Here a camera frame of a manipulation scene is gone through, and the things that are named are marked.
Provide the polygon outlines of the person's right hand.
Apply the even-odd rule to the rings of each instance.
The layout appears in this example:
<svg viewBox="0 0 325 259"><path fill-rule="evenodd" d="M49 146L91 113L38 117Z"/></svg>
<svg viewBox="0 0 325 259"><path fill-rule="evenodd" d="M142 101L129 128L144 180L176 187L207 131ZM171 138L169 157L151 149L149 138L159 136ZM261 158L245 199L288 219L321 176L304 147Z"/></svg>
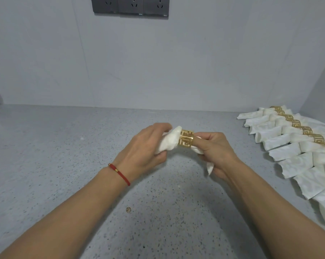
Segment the person's right hand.
<svg viewBox="0 0 325 259"><path fill-rule="evenodd" d="M216 149L212 153L203 154L200 157L205 161L214 164L213 171L219 178L231 183L232 173L242 161L235 154L224 133L221 132L197 132L193 139L193 145L196 147L196 139L211 140L216 144Z"/></svg>

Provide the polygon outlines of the person's left hand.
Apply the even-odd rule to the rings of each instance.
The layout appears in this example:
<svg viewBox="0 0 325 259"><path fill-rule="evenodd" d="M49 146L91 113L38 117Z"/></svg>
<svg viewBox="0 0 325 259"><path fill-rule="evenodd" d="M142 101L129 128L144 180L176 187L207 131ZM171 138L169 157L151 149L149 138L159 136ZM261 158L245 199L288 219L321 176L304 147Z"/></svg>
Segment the person's left hand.
<svg viewBox="0 0 325 259"><path fill-rule="evenodd" d="M154 157L163 134L171 129L172 125L168 122L158 122L144 128L118 153L112 165L132 183L142 174L164 163L155 162Z"/></svg>

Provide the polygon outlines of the white cloth napkin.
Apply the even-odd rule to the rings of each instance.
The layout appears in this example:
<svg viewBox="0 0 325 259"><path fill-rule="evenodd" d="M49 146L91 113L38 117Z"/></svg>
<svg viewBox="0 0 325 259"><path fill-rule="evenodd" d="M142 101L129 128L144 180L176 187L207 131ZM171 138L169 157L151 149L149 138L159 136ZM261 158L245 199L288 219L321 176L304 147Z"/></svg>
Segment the white cloth napkin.
<svg viewBox="0 0 325 259"><path fill-rule="evenodd" d="M195 134L192 131L183 130L181 126L177 126L170 132L163 134L159 147L156 149L155 155L164 151L171 151L174 148L177 148L179 145L190 148L198 155L203 155L198 148L192 145L192 140L194 137Z"/></svg>

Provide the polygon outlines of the person's right forearm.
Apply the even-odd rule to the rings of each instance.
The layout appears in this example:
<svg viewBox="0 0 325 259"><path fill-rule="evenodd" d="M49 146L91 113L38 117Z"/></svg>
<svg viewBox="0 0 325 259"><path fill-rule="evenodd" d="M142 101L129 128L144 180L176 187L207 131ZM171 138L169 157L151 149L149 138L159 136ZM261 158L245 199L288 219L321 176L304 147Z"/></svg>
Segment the person's right forearm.
<svg viewBox="0 0 325 259"><path fill-rule="evenodd" d="M325 230L239 159L222 164L274 259L325 259Z"/></svg>

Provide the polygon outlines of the person's left forearm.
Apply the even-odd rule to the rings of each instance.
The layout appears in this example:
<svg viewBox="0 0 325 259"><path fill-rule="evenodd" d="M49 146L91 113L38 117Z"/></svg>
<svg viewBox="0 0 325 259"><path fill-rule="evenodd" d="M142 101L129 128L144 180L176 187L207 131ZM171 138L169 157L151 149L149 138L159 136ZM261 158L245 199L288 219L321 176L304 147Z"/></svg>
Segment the person's left forearm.
<svg viewBox="0 0 325 259"><path fill-rule="evenodd" d="M0 259L75 259L130 182L110 167L29 228Z"/></svg>

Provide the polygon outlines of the row of rolled white napkins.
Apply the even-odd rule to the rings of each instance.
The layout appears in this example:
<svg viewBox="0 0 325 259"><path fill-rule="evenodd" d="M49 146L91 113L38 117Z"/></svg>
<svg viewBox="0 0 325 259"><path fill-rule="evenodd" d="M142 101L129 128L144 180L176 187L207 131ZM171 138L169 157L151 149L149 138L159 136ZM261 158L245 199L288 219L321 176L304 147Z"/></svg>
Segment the row of rolled white napkins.
<svg viewBox="0 0 325 259"><path fill-rule="evenodd" d="M325 126L321 121L305 118ZM281 130L275 126L275 118L268 108L241 113L237 119L245 121L244 127L249 128L249 135L254 135L255 143L262 144L269 157L281 167L282 176L294 179L303 197L318 203L325 221L325 149L311 142L288 143L287 134L278 134Z"/></svg>

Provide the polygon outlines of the row of gold rings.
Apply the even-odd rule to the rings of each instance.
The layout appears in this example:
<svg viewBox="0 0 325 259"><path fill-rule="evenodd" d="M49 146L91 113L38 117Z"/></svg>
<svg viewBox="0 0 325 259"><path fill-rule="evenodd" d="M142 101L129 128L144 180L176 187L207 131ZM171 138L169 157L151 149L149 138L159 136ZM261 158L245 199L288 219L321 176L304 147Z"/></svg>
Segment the row of gold rings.
<svg viewBox="0 0 325 259"><path fill-rule="evenodd" d="M286 106L271 106L268 110L275 118L275 126L281 130L278 134L288 135L288 143L311 142L325 149L325 126L299 114L292 114Z"/></svg>

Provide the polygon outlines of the dark grey wall socket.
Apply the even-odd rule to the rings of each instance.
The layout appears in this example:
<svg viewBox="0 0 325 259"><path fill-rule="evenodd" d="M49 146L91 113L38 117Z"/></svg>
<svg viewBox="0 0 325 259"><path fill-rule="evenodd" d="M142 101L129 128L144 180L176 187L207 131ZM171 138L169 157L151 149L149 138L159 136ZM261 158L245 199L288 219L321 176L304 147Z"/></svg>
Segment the dark grey wall socket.
<svg viewBox="0 0 325 259"><path fill-rule="evenodd" d="M145 16L169 17L170 0L143 0Z"/></svg>
<svg viewBox="0 0 325 259"><path fill-rule="evenodd" d="M118 0L119 14L143 15L144 0Z"/></svg>
<svg viewBox="0 0 325 259"><path fill-rule="evenodd" d="M95 14L117 14L118 0L91 0Z"/></svg>

